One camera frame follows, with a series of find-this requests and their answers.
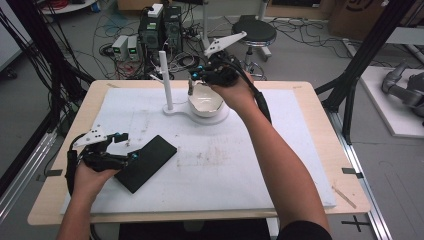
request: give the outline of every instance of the power supply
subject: power supply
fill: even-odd
[[[128,58],[128,36],[119,36],[112,45],[113,53],[117,61],[125,61]]]
[[[140,44],[137,36],[128,37],[128,54],[130,61],[140,61]]]
[[[182,26],[181,26],[181,7],[170,6],[165,9],[164,22],[166,29],[166,41],[168,43],[168,50],[173,53],[180,53],[183,51],[182,44]]]
[[[143,16],[141,18],[138,34],[143,50],[145,48],[162,50],[165,38],[162,13],[163,11],[160,12],[159,17]]]

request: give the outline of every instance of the white rod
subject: white rod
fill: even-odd
[[[159,51],[159,60],[163,85],[165,86],[166,104],[168,105],[168,110],[173,110],[174,106],[172,104],[171,84],[169,83],[168,62],[165,51]]]
[[[262,0],[261,5],[259,7],[258,20],[264,20],[267,3],[267,0]]]
[[[209,14],[208,4],[209,2],[207,0],[203,0],[203,41],[209,41],[208,39],[208,14]]]

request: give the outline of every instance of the wooden table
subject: wooden table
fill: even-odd
[[[315,148],[322,161],[330,185],[336,196],[337,206],[326,209],[327,214],[366,213],[369,202],[355,174],[344,174],[342,168],[351,168],[312,86],[307,82],[266,81],[256,82],[259,89],[292,89],[296,95],[304,119],[311,133]],[[187,81],[171,81],[172,88],[187,88]],[[90,130],[103,98],[109,88],[163,88],[156,81],[116,81],[99,80],[94,82],[84,99],[80,111],[60,149],[52,169],[63,169],[61,176],[48,177],[32,211],[28,217],[31,225],[60,224],[63,215],[60,209],[67,193],[66,152],[71,141],[81,133]],[[120,213],[92,214],[92,222],[136,222],[172,221],[200,219],[268,218],[276,217],[275,211],[226,210],[203,212],[164,212],[164,213]]]

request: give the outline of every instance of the box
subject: box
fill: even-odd
[[[162,3],[161,0],[118,0],[119,10],[143,10],[151,7],[155,3]]]
[[[282,6],[268,3],[266,16],[328,20],[334,8],[334,0],[321,0],[319,7]]]
[[[336,0],[328,21],[331,35],[364,40],[382,14],[383,0]]]

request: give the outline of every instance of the white stand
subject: white stand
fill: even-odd
[[[200,117],[193,113],[190,108],[189,102],[184,103],[173,103],[171,94],[171,84],[169,82],[168,63],[166,60],[166,52],[159,51],[159,60],[161,66],[161,74],[163,76],[163,85],[165,87],[166,105],[163,106],[163,112],[167,116],[173,115],[185,115],[190,118],[193,122],[202,125],[215,125],[224,121],[230,112],[230,108],[223,102],[223,108],[219,113],[213,117]]]
[[[216,125],[218,123],[221,123],[228,117],[228,114],[230,113],[230,108],[227,106],[227,104],[225,104],[217,115],[213,117],[199,117],[193,113],[189,103],[185,102],[185,103],[175,103],[174,109],[172,110],[169,110],[167,106],[165,105],[163,106],[163,112],[167,116],[185,115],[188,118],[190,118],[193,122],[202,124],[202,125]]]

